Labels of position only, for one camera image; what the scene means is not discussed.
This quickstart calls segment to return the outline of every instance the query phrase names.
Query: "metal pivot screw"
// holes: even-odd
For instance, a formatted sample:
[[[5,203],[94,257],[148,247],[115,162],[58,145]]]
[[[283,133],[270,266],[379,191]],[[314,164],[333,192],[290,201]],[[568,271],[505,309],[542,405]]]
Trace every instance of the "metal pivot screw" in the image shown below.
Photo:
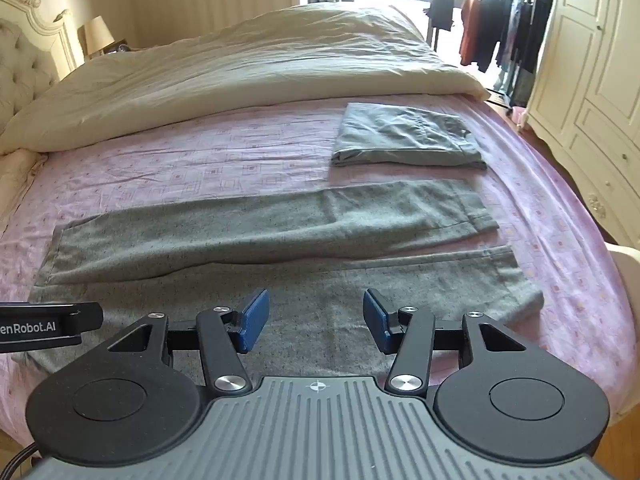
[[[396,375],[389,381],[396,390],[402,392],[412,392],[422,386],[422,381],[415,375]]]
[[[236,392],[246,386],[246,380],[237,375],[223,375],[218,377],[213,385],[223,392]]]

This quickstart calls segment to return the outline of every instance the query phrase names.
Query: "blue gripper pad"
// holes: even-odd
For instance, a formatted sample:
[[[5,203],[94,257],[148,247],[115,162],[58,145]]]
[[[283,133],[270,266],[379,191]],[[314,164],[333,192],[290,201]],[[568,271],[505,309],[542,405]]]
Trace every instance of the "blue gripper pad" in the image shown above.
[[[362,299],[362,315],[373,336],[373,340],[378,346],[378,350],[385,355],[392,354],[392,338],[391,332],[389,332],[387,314],[369,294],[369,291],[364,293]]]
[[[250,352],[269,319],[269,291],[265,288],[241,314],[235,347],[240,353]]]

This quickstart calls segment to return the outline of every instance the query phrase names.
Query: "wardrobe door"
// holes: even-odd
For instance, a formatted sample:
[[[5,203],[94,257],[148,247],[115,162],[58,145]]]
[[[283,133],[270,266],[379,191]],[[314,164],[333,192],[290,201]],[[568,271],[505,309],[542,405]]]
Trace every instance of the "wardrobe door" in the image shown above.
[[[586,94],[609,0],[556,0],[529,115],[559,142]]]
[[[611,0],[587,99],[640,147],[640,0]]]

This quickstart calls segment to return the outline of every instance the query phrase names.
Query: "circular base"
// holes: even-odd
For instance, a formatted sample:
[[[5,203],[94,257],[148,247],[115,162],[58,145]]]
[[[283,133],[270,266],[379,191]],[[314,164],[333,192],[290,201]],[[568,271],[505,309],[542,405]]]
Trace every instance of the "circular base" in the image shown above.
[[[543,420],[562,410],[564,397],[555,386],[539,379],[507,379],[489,392],[492,405],[519,420]]]
[[[86,384],[74,395],[74,410],[89,420],[111,422],[136,413],[145,403],[145,389],[133,381],[103,379]]]

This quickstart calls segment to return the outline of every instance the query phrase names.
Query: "cabinet knob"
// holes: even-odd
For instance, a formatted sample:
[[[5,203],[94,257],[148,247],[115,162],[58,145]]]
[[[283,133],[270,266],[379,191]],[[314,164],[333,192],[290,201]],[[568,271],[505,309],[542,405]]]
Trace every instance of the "cabinet knob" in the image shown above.
[[[598,200],[598,197],[596,194],[590,193],[588,196],[587,202],[589,204],[589,207],[592,209],[594,213],[596,213],[596,216],[598,218],[605,219],[607,217],[607,210],[600,203],[600,200]]]

